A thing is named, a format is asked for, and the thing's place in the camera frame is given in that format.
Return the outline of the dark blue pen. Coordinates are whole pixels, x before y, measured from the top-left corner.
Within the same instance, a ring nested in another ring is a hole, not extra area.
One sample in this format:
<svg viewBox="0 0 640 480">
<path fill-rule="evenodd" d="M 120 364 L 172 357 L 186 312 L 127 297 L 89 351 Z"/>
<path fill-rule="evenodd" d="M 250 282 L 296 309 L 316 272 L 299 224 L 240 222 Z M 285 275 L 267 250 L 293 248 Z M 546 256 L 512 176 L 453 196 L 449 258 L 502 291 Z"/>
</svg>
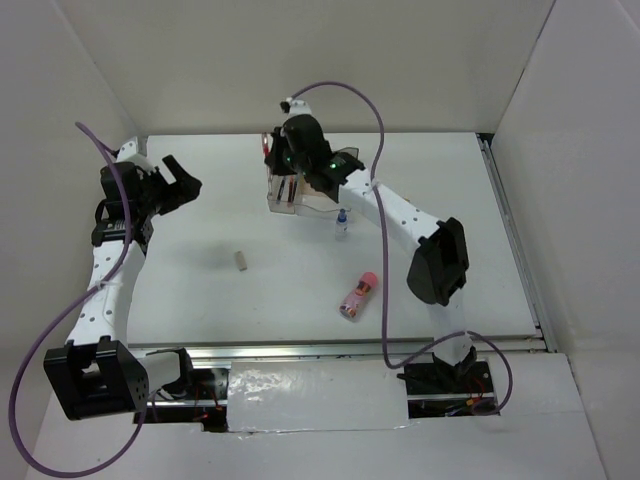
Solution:
<svg viewBox="0 0 640 480">
<path fill-rule="evenodd" d="M 276 195 L 276 204 L 279 204 L 282 200 L 286 183 L 287 183 L 287 177 L 286 176 L 281 177 L 281 180 L 279 181 L 279 185 L 278 185 L 277 195 Z"/>
</svg>

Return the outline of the small blue capped bottle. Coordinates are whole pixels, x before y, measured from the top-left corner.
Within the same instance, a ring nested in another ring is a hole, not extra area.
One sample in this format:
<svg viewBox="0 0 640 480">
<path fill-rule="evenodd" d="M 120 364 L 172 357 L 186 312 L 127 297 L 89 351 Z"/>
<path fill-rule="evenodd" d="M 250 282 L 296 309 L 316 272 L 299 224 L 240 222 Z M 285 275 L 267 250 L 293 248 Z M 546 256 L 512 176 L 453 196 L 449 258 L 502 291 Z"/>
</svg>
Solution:
<svg viewBox="0 0 640 480">
<path fill-rule="evenodd" d="M 335 238 L 337 240 L 343 240 L 348 233 L 348 216 L 345 209 L 340 209 L 335 223 Z"/>
</svg>

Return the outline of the white eraser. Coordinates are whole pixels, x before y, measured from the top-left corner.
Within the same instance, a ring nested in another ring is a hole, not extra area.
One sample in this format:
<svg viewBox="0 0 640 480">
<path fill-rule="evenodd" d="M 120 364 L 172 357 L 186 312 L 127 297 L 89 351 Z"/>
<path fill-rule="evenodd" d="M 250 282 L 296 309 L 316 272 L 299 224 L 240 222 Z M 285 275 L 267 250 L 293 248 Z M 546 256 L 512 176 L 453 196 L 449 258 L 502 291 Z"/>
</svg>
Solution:
<svg viewBox="0 0 640 480">
<path fill-rule="evenodd" d="M 236 251 L 234 253 L 234 260 L 239 271 L 246 271 L 248 269 L 248 264 L 242 251 Z"/>
</svg>

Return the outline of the pink capped crayon bottle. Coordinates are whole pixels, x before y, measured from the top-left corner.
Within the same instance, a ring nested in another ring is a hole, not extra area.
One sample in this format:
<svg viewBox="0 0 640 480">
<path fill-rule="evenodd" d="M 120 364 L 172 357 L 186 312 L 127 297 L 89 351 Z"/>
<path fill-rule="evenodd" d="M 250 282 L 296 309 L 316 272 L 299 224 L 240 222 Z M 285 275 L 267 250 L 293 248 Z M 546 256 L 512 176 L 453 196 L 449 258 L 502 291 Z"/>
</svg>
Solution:
<svg viewBox="0 0 640 480">
<path fill-rule="evenodd" d="M 359 278 L 356 286 L 344 298 L 338 308 L 338 312 L 349 321 L 356 321 L 359 312 L 366 305 L 370 295 L 378 283 L 377 275 L 373 272 L 365 272 Z"/>
</svg>

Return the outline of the red pen clear cap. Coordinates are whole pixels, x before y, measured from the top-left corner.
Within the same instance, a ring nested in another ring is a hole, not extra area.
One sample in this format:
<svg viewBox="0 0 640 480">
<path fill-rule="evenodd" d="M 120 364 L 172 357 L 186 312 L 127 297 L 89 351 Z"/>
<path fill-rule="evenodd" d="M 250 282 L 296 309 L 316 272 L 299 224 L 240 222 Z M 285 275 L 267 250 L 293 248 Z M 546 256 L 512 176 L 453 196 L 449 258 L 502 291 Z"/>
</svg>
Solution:
<svg viewBox="0 0 640 480">
<path fill-rule="evenodd" d="M 296 181 L 294 176 L 290 176 L 287 184 L 287 206 L 290 207 L 293 205 L 294 197 L 295 197 L 295 186 Z"/>
</svg>

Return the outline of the red gel pen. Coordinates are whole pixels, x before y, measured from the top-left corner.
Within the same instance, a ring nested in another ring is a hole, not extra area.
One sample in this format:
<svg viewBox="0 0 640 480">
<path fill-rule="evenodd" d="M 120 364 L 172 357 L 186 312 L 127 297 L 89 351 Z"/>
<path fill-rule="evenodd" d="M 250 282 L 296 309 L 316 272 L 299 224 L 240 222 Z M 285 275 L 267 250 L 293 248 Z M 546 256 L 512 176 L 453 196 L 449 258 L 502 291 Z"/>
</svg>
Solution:
<svg viewBox="0 0 640 480">
<path fill-rule="evenodd" d="M 271 135 L 267 132 L 261 134 L 261 147 L 264 159 L 267 159 L 271 151 Z"/>
</svg>

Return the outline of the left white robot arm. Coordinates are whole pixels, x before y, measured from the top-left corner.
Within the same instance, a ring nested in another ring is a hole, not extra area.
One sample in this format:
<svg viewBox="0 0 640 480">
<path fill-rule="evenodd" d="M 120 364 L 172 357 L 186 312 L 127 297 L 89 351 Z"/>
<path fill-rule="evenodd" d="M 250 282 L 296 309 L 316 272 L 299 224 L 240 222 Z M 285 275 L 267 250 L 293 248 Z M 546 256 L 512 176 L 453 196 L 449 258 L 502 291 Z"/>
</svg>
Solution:
<svg viewBox="0 0 640 480">
<path fill-rule="evenodd" d="M 152 220 L 194 201 L 201 182 L 171 155 L 164 165 L 168 182 L 147 158 L 146 142 L 127 140 L 115 153 L 121 175 L 103 167 L 103 200 L 91 234 L 93 295 L 82 303 L 64 346 L 50 349 L 43 362 L 53 391 L 72 421 L 142 411 L 150 396 L 163 390 L 176 399 L 196 390 L 197 374 L 183 347 L 135 356 L 127 330 L 134 287 L 154 232 Z"/>
</svg>

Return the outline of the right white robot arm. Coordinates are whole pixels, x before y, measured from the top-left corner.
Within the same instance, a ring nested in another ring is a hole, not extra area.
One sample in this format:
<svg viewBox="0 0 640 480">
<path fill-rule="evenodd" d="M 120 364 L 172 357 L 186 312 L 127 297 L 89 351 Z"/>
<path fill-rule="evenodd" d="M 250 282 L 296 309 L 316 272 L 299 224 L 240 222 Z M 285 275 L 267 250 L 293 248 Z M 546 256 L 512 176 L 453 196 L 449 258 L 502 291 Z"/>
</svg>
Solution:
<svg viewBox="0 0 640 480">
<path fill-rule="evenodd" d="M 298 176 L 315 192 L 361 214 L 380 228 L 384 247 L 395 240 L 409 255 L 407 286 L 429 307 L 439 331 L 430 345 L 388 367 L 404 368 L 430 353 L 441 388 L 457 392 L 468 384 L 477 353 L 463 307 L 469 255 L 462 223 L 434 217 L 380 183 L 356 155 L 333 149 L 310 114 L 290 116 L 274 128 L 265 164 L 271 174 Z"/>
</svg>

